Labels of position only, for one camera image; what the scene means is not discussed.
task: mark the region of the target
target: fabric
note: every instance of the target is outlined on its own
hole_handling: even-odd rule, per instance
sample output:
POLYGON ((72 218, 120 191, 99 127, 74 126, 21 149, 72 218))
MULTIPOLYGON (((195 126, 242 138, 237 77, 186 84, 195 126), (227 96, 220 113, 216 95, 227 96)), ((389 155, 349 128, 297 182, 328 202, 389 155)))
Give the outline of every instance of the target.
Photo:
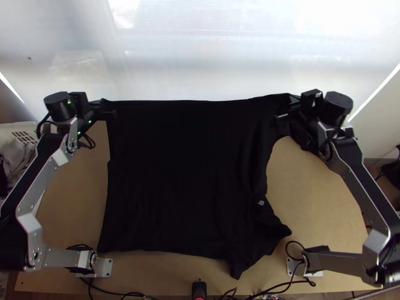
POLYGON ((289 94, 234 101, 113 102, 97 250, 224 259, 242 272, 291 234, 266 200, 289 94))
POLYGON ((3 155, 0 154, 0 205, 2 203, 1 199, 6 197, 7 194, 7 176, 3 167, 3 155))
POLYGON ((13 139, 4 144, 0 149, 3 155, 3 170, 7 178, 7 190, 17 184, 36 156, 34 144, 24 144, 18 139, 13 139))

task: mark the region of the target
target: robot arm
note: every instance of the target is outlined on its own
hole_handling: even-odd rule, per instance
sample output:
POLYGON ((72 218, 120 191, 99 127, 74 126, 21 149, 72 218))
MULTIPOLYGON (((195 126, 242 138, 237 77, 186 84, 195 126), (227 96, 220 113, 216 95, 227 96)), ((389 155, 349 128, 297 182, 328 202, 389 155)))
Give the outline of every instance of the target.
POLYGON ((400 281, 400 217, 363 164, 353 128, 343 122, 353 101, 340 93, 323 97, 315 89, 291 97, 290 111, 277 116, 303 150, 318 155, 339 174, 371 226, 362 253, 332 252, 326 245, 302 251, 306 273, 329 270, 360 277, 373 286, 400 281))
POLYGON ((57 133, 44 134, 36 157, 0 208, 0 267, 33 272, 62 267, 77 277, 109 277, 112 259, 100 258, 90 247, 58 249, 42 239, 42 226, 33 214, 46 186, 59 166, 77 152, 79 138, 97 121, 105 120, 106 100, 89 103, 85 93, 58 92, 44 99, 49 111, 44 120, 57 126, 57 133))
MULTIPOLYGON (((332 252, 326 245, 302 251, 307 274, 321 270, 360 277, 374 286, 400 281, 400 218, 365 166, 353 128, 344 122, 353 101, 337 92, 323 97, 315 89, 290 96, 290 109, 276 116, 287 122, 291 137, 338 173, 372 229, 362 253, 332 252)), ((44 134, 36 158, 0 207, 0 268, 33 272, 64 267, 77 277, 109 277, 112 260, 87 247, 50 248, 33 209, 57 168, 71 160, 79 139, 98 120, 112 118, 108 101, 88 102, 84 92, 59 92, 44 100, 57 133, 44 134)))

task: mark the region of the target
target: white wall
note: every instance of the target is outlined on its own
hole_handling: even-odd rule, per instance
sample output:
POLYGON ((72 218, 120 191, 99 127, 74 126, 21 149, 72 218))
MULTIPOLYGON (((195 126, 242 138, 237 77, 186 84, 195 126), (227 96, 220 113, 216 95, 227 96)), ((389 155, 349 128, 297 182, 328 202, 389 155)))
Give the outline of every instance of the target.
POLYGON ((396 159, 400 144, 400 72, 350 122, 365 158, 396 159))
POLYGON ((0 72, 33 115, 90 100, 230 100, 318 88, 357 108, 400 62, 391 0, 12 0, 0 72))

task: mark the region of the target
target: cardboard surface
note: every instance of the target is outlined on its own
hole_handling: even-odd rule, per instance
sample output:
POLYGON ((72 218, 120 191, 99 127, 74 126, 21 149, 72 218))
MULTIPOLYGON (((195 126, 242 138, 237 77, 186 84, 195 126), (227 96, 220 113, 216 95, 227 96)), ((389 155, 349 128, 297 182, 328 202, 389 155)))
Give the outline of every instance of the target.
MULTIPOLYGON (((44 241, 52 247, 97 245, 107 197, 108 136, 105 122, 96 123, 88 134, 93 150, 80 149, 56 172, 44 193, 37 218, 44 241)), ((271 256, 264 256, 245 271, 240 280, 230 277, 221 260, 176 253, 131 251, 108 253, 114 264, 110 278, 94 284, 109 291, 142 292, 152 296, 191 294, 192 282, 207 283, 209 295, 221 295, 237 287, 237 295, 250 295, 289 281, 285 243, 296 240, 305 247, 329 245, 332 251, 361 253, 367 238, 360 209, 341 177, 313 154, 304 152, 290 138, 274 146, 267 166, 267 198, 275 214, 293 234, 279 243, 271 256)), ((292 255, 300 253, 291 247, 292 255)), ((294 284, 289 293, 370 290, 360 278, 325 271, 313 279, 317 286, 294 284)), ((65 269, 20 273, 17 291, 85 294, 87 287, 65 269)))

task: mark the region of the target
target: gray cloth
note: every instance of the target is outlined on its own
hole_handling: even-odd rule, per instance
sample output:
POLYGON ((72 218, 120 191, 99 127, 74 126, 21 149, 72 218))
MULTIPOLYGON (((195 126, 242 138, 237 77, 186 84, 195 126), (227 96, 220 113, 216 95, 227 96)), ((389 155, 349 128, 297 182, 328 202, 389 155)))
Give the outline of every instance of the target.
POLYGON ((7 189, 10 191, 34 160, 35 145, 23 144, 18 139, 13 139, 1 147, 0 154, 4 156, 3 168, 7 176, 7 189))

